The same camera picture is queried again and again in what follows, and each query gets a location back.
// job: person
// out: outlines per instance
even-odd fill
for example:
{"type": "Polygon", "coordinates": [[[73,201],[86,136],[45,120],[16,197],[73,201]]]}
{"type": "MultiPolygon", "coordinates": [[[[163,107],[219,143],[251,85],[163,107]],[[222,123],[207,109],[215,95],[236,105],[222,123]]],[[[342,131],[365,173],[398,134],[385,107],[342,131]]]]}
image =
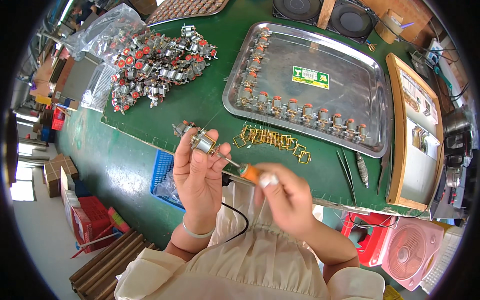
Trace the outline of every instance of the person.
{"type": "MultiPolygon", "coordinates": [[[[114,296],[133,299],[382,299],[384,279],[359,268],[353,243],[315,219],[307,181],[261,163],[259,185],[222,187],[227,161],[191,150],[191,128],[175,152],[173,176],[185,208],[163,252],[144,249],[114,296]],[[246,222],[225,202],[245,212],[246,222]],[[323,272],[312,252],[324,263],[323,272]]],[[[218,138],[216,130],[207,135],[218,138]]],[[[231,158],[230,145],[219,151],[231,158]]]]}
{"type": "Polygon", "coordinates": [[[85,22],[85,20],[92,12],[95,14],[100,14],[103,11],[103,9],[98,8],[93,2],[90,1],[87,1],[85,3],[78,3],[74,7],[72,12],[72,14],[77,15],[75,21],[72,21],[72,23],[74,23],[73,25],[75,26],[75,30],[78,31],[78,29],[82,25],[82,22],[85,22]]]}

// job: white blouse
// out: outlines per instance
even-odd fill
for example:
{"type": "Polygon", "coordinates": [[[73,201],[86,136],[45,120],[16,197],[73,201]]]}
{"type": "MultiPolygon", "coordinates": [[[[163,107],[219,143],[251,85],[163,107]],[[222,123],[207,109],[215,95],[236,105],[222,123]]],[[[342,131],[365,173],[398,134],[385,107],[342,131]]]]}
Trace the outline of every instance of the white blouse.
{"type": "Polygon", "coordinates": [[[117,300],[157,299],[382,299],[384,279],[348,267],[325,283],[315,256],[273,223],[267,202],[252,204],[253,189],[232,182],[223,201],[252,224],[222,206],[209,247],[189,262],[166,252],[144,249],[121,275],[117,300]]]}

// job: speaker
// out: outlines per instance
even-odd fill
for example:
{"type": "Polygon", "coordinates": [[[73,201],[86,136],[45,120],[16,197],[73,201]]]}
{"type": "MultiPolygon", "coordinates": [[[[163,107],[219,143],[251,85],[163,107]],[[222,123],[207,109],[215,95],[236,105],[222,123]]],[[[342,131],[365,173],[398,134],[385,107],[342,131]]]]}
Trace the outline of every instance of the speaker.
{"type": "Polygon", "coordinates": [[[377,23],[377,15],[360,1],[337,0],[327,29],[363,44],[377,23]]]}
{"type": "MultiPolygon", "coordinates": [[[[272,15],[317,26],[321,8],[321,0],[273,0],[272,15]]],[[[360,1],[336,0],[327,30],[363,44],[377,22],[375,13],[360,1]]]]}
{"type": "Polygon", "coordinates": [[[273,0],[272,15],[276,18],[317,26],[320,0],[273,0]]]}

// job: barcode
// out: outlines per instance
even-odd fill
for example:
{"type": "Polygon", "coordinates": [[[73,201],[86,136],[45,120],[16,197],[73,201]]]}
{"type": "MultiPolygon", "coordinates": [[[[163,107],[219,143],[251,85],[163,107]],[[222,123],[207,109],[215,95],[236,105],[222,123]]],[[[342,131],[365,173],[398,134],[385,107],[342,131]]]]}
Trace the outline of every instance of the barcode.
{"type": "Polygon", "coordinates": [[[301,70],[301,75],[302,75],[303,78],[306,78],[306,79],[312,79],[312,80],[317,80],[318,79],[317,72],[301,70]]]}

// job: pink fan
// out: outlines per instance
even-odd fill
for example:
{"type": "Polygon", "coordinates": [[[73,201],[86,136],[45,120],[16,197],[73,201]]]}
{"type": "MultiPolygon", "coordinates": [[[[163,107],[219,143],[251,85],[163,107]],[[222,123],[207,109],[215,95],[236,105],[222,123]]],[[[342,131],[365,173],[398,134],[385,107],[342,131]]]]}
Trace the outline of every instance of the pink fan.
{"type": "Polygon", "coordinates": [[[382,269],[409,291],[413,291],[435,263],[444,230],[431,222],[400,218],[389,228],[382,248],[382,269]]]}

